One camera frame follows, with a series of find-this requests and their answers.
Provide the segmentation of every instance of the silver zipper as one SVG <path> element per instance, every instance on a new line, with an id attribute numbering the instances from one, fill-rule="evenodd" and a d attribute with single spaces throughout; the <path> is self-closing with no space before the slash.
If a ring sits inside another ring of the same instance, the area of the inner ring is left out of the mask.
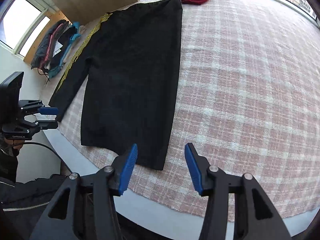
<path id="1" fill-rule="evenodd" d="M 13 185 L 10 185 L 10 184 L 2 182 L 2 181 L 0 181 L 0 183 L 6 184 L 6 185 L 11 186 L 11 187 L 14 187 Z"/>
<path id="2" fill-rule="evenodd" d="M 26 207 L 26 208 L 4 208 L 3 211 L 4 212 L 8 212 L 8 211 L 22 211 L 22 210 L 29 210 L 29 209 L 33 209 L 33 208 L 37 208 L 37 207 L 42 207 L 42 206 L 45 206 L 49 204 L 49 202 L 46 202 L 46 203 L 42 203 L 42 204 L 39 204 L 39 205 L 34 205 L 34 206 L 31 206 L 31 207 Z"/>

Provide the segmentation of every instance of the person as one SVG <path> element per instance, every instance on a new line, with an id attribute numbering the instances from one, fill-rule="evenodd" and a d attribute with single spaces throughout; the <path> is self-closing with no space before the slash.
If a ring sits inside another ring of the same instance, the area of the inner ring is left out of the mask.
<path id="1" fill-rule="evenodd" d="M 0 132 L 0 177 L 16 182 L 18 159 L 23 145 L 9 147 L 9 145 L 22 143 L 24 140 L 8 140 Z"/>

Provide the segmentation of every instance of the yellow striped side trim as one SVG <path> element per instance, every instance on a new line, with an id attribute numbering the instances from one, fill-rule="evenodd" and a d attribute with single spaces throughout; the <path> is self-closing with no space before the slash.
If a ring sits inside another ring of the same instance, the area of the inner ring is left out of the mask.
<path id="1" fill-rule="evenodd" d="M 78 57 L 80 56 L 80 54 L 82 53 L 82 50 L 84 49 L 85 46 L 87 46 L 87 44 L 89 43 L 90 38 L 92 37 L 92 35 L 94 35 L 101 27 L 101 23 L 107 21 L 109 19 L 109 17 L 112 15 L 112 13 L 106 13 L 104 16 L 102 16 L 101 20 L 98 22 L 98 24 L 95 26 L 95 28 L 90 32 L 90 34 L 88 35 L 88 37 L 85 39 L 85 41 L 82 43 L 82 45 L 80 46 L 80 48 L 76 51 L 75 55 L 73 56 L 73 58 L 71 59 L 68 67 L 66 68 L 62 78 L 59 81 L 59 86 L 57 91 L 59 90 L 59 88 L 61 87 L 63 81 L 66 79 L 67 75 L 68 75 L 68 71 L 70 70 L 72 64 L 78 59 Z"/>

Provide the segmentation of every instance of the checkered bedspread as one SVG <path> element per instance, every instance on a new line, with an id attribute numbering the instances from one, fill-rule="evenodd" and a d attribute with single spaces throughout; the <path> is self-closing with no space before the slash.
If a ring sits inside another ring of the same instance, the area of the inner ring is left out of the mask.
<path id="1" fill-rule="evenodd" d="M 97 21 L 87 25 L 74 51 Z M 274 0 L 183 5 L 179 85 L 164 170 L 136 165 L 129 188 L 204 216 L 207 199 L 194 191 L 183 153 L 193 142 L 226 173 L 252 173 L 282 217 L 319 206 L 319 49 L 316 26 Z M 44 103 L 62 73 L 43 90 Z M 80 145 L 85 86 L 86 81 L 59 129 L 101 168 L 116 154 Z M 232 208 L 228 219 L 234 219 Z"/>

